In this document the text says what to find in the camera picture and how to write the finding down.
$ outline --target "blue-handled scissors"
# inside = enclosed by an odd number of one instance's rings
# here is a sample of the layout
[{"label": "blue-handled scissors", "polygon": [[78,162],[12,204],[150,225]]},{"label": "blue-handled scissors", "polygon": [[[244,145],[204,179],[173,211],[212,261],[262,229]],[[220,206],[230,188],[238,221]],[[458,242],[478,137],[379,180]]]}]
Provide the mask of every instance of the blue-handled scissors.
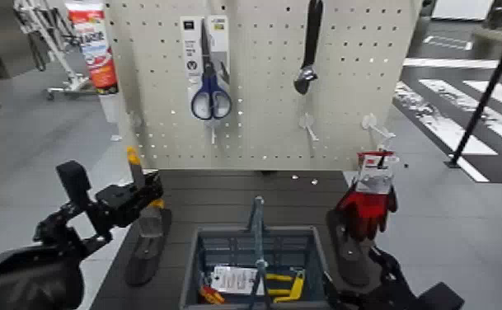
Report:
[{"label": "blue-handled scissors", "polygon": [[204,19],[200,28],[200,48],[203,53],[203,86],[191,100],[191,111],[201,120],[222,119],[232,110],[232,99],[218,85],[218,76],[210,59],[209,35]]}]

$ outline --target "white pegboard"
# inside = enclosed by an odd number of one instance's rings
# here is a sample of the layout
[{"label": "white pegboard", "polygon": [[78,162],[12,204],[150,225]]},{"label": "white pegboard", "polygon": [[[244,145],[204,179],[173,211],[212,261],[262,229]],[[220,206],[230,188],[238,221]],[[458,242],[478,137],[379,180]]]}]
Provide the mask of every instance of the white pegboard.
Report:
[{"label": "white pegboard", "polygon": [[[306,96],[293,88],[303,61],[308,0],[171,0],[106,4],[126,105],[120,131],[147,168],[351,170],[380,139],[364,115],[386,119],[421,0],[324,0]],[[233,111],[210,143],[190,112],[180,16],[230,22]],[[298,125],[304,112],[320,141]]]}]

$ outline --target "black pole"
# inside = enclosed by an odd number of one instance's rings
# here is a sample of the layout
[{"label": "black pole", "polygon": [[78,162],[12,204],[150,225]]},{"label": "black pole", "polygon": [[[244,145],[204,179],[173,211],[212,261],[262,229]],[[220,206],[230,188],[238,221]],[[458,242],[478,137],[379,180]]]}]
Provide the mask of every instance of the black pole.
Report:
[{"label": "black pole", "polygon": [[477,105],[474,114],[470,118],[470,122],[468,122],[468,126],[466,127],[466,131],[464,132],[464,135],[460,140],[460,144],[458,145],[457,150],[454,151],[453,158],[451,158],[450,162],[445,162],[447,166],[451,168],[459,167],[459,165],[457,164],[458,159],[462,156],[462,152],[466,147],[466,143],[468,142],[468,139],[472,135],[474,128],[477,125],[477,122],[480,120],[481,114],[483,113],[483,110],[486,108],[487,103],[491,98],[491,94],[493,93],[493,90],[495,89],[495,86],[499,82],[501,76],[502,76],[502,56],[500,57],[499,65],[497,65],[497,68],[491,75],[491,80],[487,85],[486,91],[483,93],[483,95],[481,95],[480,103]]}]

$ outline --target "work glove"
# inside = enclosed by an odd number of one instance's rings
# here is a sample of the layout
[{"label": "work glove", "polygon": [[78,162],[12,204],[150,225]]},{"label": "work glove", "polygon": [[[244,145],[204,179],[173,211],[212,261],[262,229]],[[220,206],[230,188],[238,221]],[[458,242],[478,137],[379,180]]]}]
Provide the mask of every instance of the work glove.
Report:
[{"label": "work glove", "polygon": [[373,240],[376,232],[384,232],[389,211],[395,213],[396,195],[393,186],[388,194],[369,194],[356,191],[357,182],[347,190],[335,211],[348,234],[359,242]]}]

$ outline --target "tube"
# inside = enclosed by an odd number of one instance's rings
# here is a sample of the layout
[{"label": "tube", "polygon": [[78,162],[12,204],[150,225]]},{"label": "tube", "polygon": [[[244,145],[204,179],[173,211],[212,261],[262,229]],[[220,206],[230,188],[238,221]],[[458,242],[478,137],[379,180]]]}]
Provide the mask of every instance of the tube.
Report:
[{"label": "tube", "polygon": [[99,94],[106,120],[117,122],[123,100],[118,88],[112,48],[106,35],[103,0],[65,0],[73,28],[80,40],[91,80]]}]

